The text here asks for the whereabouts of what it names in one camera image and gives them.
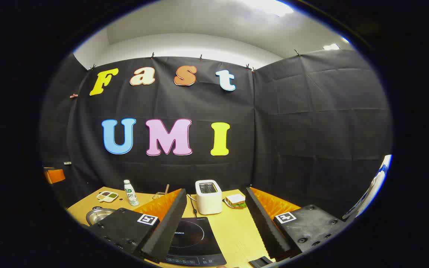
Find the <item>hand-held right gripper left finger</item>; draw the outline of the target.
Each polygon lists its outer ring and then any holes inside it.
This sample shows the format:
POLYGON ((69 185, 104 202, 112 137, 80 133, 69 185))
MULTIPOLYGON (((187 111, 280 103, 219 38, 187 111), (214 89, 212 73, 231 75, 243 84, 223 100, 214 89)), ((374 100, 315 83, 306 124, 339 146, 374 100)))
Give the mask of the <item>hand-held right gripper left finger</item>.
POLYGON ((130 255, 164 262, 186 204, 186 190, 178 189, 137 209, 118 208, 88 231, 130 255))

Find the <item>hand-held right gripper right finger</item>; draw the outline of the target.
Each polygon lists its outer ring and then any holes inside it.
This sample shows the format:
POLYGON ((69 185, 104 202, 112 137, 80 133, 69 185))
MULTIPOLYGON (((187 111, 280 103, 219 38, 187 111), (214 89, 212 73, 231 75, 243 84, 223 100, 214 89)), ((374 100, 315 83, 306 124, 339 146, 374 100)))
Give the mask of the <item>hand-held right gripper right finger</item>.
POLYGON ((276 261, 316 248, 347 227, 317 205, 299 207, 253 187, 245 197, 268 256, 276 261))

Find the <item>black induction cooktop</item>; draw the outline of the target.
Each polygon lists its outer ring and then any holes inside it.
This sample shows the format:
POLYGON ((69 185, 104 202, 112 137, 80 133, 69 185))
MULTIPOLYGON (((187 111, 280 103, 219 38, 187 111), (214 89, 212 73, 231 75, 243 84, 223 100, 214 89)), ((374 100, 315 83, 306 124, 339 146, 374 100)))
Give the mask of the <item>black induction cooktop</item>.
POLYGON ((165 262, 189 267, 216 267, 227 263, 207 217, 180 219, 165 262))

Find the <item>steel pot with beans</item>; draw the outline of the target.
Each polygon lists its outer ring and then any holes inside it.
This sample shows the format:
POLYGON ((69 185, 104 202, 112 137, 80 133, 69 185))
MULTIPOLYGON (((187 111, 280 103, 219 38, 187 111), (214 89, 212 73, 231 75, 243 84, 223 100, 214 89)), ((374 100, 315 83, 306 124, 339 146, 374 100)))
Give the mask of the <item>steel pot with beans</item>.
POLYGON ((103 208, 100 206, 93 207, 89 212, 86 214, 86 221, 88 223, 88 226, 92 226, 105 217, 109 216, 113 212, 115 212, 115 209, 111 208, 103 208))

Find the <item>sandwich with lettuce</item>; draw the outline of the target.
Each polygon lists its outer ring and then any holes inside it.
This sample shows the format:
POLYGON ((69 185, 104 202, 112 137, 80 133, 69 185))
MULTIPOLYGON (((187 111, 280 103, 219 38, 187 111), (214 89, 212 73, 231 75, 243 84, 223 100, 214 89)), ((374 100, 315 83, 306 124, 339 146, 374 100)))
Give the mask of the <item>sandwich with lettuce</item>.
POLYGON ((223 202, 225 202, 228 207, 235 208, 235 209, 241 209, 246 208, 246 202, 245 202, 245 196, 242 194, 233 194, 230 196, 226 196, 223 199, 223 202))

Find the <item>white drink bottle green label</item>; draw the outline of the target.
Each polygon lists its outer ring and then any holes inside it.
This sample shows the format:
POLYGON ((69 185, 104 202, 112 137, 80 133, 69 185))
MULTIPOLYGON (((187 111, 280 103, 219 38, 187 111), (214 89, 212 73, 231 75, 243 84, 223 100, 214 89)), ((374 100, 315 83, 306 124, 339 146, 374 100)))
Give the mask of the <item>white drink bottle green label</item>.
POLYGON ((124 180, 124 190, 127 194, 129 204, 131 206, 138 206, 140 203, 139 203, 138 198, 136 196, 136 192, 135 192, 133 186, 131 185, 131 182, 127 179, 124 180))

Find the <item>white toaster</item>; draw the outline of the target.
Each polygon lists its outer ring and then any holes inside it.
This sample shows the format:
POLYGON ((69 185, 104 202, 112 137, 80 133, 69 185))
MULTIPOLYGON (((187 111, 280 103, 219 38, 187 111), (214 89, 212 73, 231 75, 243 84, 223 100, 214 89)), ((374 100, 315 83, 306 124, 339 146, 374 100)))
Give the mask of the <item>white toaster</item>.
POLYGON ((222 191, 214 180, 199 180, 195 183, 198 212, 214 215, 222 212, 222 191))

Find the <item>white divided condiment dish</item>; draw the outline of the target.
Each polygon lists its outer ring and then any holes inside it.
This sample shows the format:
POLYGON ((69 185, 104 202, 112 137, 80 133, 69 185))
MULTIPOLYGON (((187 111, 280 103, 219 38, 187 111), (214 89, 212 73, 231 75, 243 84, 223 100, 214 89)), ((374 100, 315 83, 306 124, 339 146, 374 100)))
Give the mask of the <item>white divided condiment dish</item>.
POLYGON ((119 195, 112 191, 102 191, 97 194, 97 200, 99 202, 113 202, 119 195))

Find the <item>white and blue board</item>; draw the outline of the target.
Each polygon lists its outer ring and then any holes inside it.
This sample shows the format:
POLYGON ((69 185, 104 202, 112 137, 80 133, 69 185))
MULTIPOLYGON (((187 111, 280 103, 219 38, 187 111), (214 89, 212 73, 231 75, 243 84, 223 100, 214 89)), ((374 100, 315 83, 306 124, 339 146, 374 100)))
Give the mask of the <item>white and blue board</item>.
POLYGON ((376 175, 372 179, 370 186, 368 187, 364 195, 360 198, 360 200, 358 200, 358 202, 351 209, 349 209, 346 214, 342 216, 343 220, 349 219, 350 217, 352 217, 352 215, 354 215, 354 218, 356 218, 369 207, 371 202, 377 196, 387 176, 391 163, 391 157, 391 154, 386 155, 384 157, 383 162, 381 163, 376 175))

